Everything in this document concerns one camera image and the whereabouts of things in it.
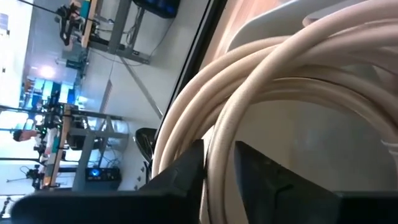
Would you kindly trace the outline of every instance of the electronic device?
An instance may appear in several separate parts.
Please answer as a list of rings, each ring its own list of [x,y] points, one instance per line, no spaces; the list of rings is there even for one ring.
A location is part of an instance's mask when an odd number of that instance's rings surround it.
[[[86,168],[84,191],[117,190],[122,177],[118,168]]]
[[[243,142],[235,146],[236,180],[249,224],[398,223],[398,192],[330,192]],[[11,210],[12,223],[198,224],[206,177],[203,149],[203,140],[195,141],[136,192],[29,195]],[[103,175],[94,169],[88,172],[90,177]],[[98,213],[104,208],[106,212]]]
[[[170,19],[177,15],[180,0],[133,0],[137,6],[162,18]]]

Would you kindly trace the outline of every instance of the metal frame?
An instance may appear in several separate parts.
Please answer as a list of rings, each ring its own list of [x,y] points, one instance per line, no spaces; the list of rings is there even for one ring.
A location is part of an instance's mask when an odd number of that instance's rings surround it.
[[[109,138],[116,138],[116,139],[128,139],[129,135],[124,134],[124,133],[117,133],[114,131],[113,126],[112,126],[112,120],[123,120],[122,117],[120,116],[114,116],[114,115],[108,115],[108,114],[101,114],[101,113],[95,113],[95,112],[90,112],[90,111],[78,111],[78,110],[70,110],[70,115],[71,117],[77,116],[79,118],[84,119],[85,121],[88,120],[87,117],[94,117],[94,118],[104,118],[104,121],[100,124],[98,130],[94,130],[92,128],[87,128],[87,129],[79,129],[79,128],[68,128],[68,134],[71,136],[85,136],[85,141],[83,143],[83,149],[81,149],[81,156],[79,159],[79,163],[77,168],[70,168],[70,169],[65,169],[65,168],[58,168],[56,169],[55,167],[57,166],[55,161],[54,164],[47,164],[47,168],[45,171],[45,176],[51,177],[50,181],[53,182],[54,178],[54,172],[76,172],[75,174],[75,180],[73,181],[73,187],[72,190],[74,191],[81,191],[84,190],[85,188],[85,171],[88,166],[88,163],[90,162],[90,155],[91,151],[93,150],[93,145],[95,142],[95,139],[97,137],[103,138],[104,141],[102,145],[99,147],[99,152],[100,152],[100,157],[99,157],[99,162],[98,166],[101,166],[103,157],[104,157],[104,152],[107,146],[107,142]],[[54,187],[57,187],[56,185],[52,186],[49,185],[50,189],[54,189]]]
[[[116,13],[116,18],[114,20],[114,25],[111,33],[111,38],[108,45],[101,44],[94,41],[89,41],[88,46],[103,52],[107,52],[119,57],[128,58],[135,62],[149,64],[149,55],[143,54],[134,50],[136,44],[139,28],[144,17],[145,10],[141,7],[138,8],[136,21],[134,23],[134,31],[131,35],[131,43],[126,46],[124,50],[120,49],[120,41],[123,36],[124,26],[126,25],[127,17],[129,15],[129,10],[131,6],[131,0],[120,0],[118,11]]]
[[[101,166],[105,149],[107,146],[107,142],[109,138],[116,138],[116,139],[128,139],[129,135],[124,134],[124,133],[117,133],[114,131],[113,126],[112,126],[112,119],[110,115],[106,116],[106,119],[104,122],[101,124],[99,127],[99,130],[92,130],[91,128],[88,129],[78,129],[78,128],[70,128],[69,129],[69,135],[71,136],[86,136],[85,142],[83,144],[83,149],[81,150],[81,157],[79,160],[78,167],[76,169],[76,174],[75,174],[75,180],[73,181],[73,186],[72,190],[73,191],[82,191],[85,189],[85,172],[86,168],[88,166],[88,163],[90,161],[90,155],[93,150],[93,145],[96,137],[101,137],[104,139],[102,145],[99,147],[99,162],[98,166]]]

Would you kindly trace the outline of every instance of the cream hose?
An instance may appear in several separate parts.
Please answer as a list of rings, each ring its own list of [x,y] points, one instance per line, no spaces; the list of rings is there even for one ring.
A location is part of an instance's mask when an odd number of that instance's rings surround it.
[[[290,37],[234,49],[200,71],[160,129],[152,177],[215,124],[206,157],[210,222],[227,223],[224,183],[239,122],[253,103],[297,100],[355,113],[379,132],[398,161],[398,101],[342,66],[366,63],[398,75],[398,0],[370,0],[310,23]]]

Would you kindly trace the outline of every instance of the black cable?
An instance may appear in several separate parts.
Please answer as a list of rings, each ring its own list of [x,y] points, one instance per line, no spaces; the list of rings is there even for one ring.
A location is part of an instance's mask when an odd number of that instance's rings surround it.
[[[59,15],[58,15],[55,11],[53,11],[53,10],[44,8],[44,7],[42,7],[42,6],[38,6],[38,5],[36,5],[36,4],[27,2],[27,1],[25,1],[25,0],[18,0],[18,1],[23,2],[23,3],[25,3],[25,4],[28,4],[28,5],[30,5],[30,6],[39,8],[39,9],[41,9],[41,10],[45,10],[45,11],[47,11],[47,12],[50,12],[50,13],[52,13],[52,14],[55,14],[55,15],[59,16]],[[88,20],[88,21],[97,22],[97,21],[95,21],[94,19],[89,19],[89,18],[85,18],[85,19]]]
[[[108,163],[106,164],[106,167],[109,167],[109,166],[117,166],[117,165],[119,165],[120,164],[120,159],[119,159],[119,156],[117,156],[116,155],[116,152],[115,152],[115,150],[113,150],[112,149],[112,151],[113,151],[113,155],[114,155],[114,159],[111,159],[110,161],[108,161]]]
[[[112,32],[112,30],[105,30],[105,29],[99,29],[99,28],[96,28],[96,30],[102,31],[102,32]],[[129,31],[123,31],[123,34],[128,34],[128,33],[129,33]]]
[[[162,42],[163,42],[164,39],[166,38],[166,35],[169,33],[170,27],[172,26],[173,23],[174,23],[174,19],[173,19],[173,21],[169,24],[169,26],[168,26],[168,28],[167,28],[165,34],[163,35],[162,39],[160,40],[160,42],[156,45],[156,47],[155,47],[155,48],[153,49],[153,51],[150,53],[150,55],[149,55],[149,60],[152,58],[152,56],[153,56],[154,52],[156,51],[156,49],[162,44]],[[108,58],[107,56],[105,56],[105,55],[103,55],[103,54],[101,54],[101,53],[99,53],[99,52],[97,52],[97,51],[95,51],[95,50],[90,50],[90,52],[94,52],[94,53],[98,54],[99,56],[105,58],[106,60],[110,60],[110,61],[112,61],[112,62],[116,62],[116,63],[120,63],[120,64],[124,65],[124,63],[115,61],[115,60],[113,60],[113,59],[111,59],[111,58]],[[131,65],[131,64],[127,64],[127,65],[130,66],[130,67],[138,67],[138,66],[141,66],[141,65],[144,65],[144,64],[143,64],[143,63],[138,63],[137,65]]]

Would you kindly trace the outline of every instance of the black object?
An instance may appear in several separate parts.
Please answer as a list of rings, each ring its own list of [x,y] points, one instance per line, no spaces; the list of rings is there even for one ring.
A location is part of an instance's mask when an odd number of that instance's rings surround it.
[[[39,172],[39,165],[35,165],[34,169],[29,169],[26,172],[26,179],[32,179],[32,187],[35,190],[40,190],[41,183],[44,179],[44,173]]]
[[[151,162],[154,155],[154,141],[156,129],[154,128],[140,128],[136,131],[136,144],[142,156],[147,162]]]
[[[121,181],[118,168],[86,168],[83,191],[117,190]]]
[[[53,107],[56,107],[59,104],[60,101],[60,95],[61,93],[59,91],[56,91],[55,93],[51,94],[51,96],[49,96],[47,98],[47,109],[51,109]]]
[[[145,180],[146,183],[150,180],[152,174],[152,157],[155,151],[155,135],[156,129],[154,128],[140,128],[136,131],[136,144],[141,152],[142,156],[146,161],[144,161],[145,167]]]
[[[58,173],[76,172],[76,167],[60,167]]]
[[[59,16],[55,18],[55,22],[60,24],[59,36],[63,44],[68,46],[73,29],[79,29],[82,23],[81,19],[75,20],[71,16],[73,13],[78,14],[78,7],[72,3],[70,7],[61,6],[55,13]]]
[[[11,202],[11,198],[7,197],[6,200],[3,203],[2,209],[0,211],[0,221],[8,220],[8,218],[3,218],[3,215],[6,213],[8,204],[10,204],[10,202]]]
[[[250,224],[398,223],[398,192],[330,192],[244,142],[235,168]]]
[[[103,45],[109,45],[109,41],[102,39],[101,37],[97,36],[97,35],[90,35],[90,42],[96,42],[99,44],[103,44]],[[118,50],[125,50],[126,46],[124,44],[119,44]]]
[[[73,122],[70,124],[71,128],[77,128],[77,129],[88,129],[89,127],[87,124],[85,125],[84,119],[74,119]],[[94,140],[93,144],[93,149],[100,149],[102,144],[105,144],[104,138],[101,137],[96,137]],[[83,146],[86,141],[86,136],[74,136],[69,133],[67,133],[67,142],[69,147],[74,150],[82,150]]]
[[[39,153],[39,157],[45,152],[45,144],[40,144],[39,146],[34,146],[33,147],[34,151],[37,151]]]
[[[121,180],[118,168],[86,168],[86,181],[102,182]]]
[[[137,6],[165,19],[177,15],[180,0],[132,0]]]
[[[37,192],[15,203],[12,223],[199,223],[204,178],[197,141],[136,192]]]
[[[398,192],[330,192],[243,142],[236,143],[235,153],[237,181],[250,224],[398,223]],[[196,141],[137,192],[30,195],[15,204],[12,222],[196,224],[204,178],[203,141]]]

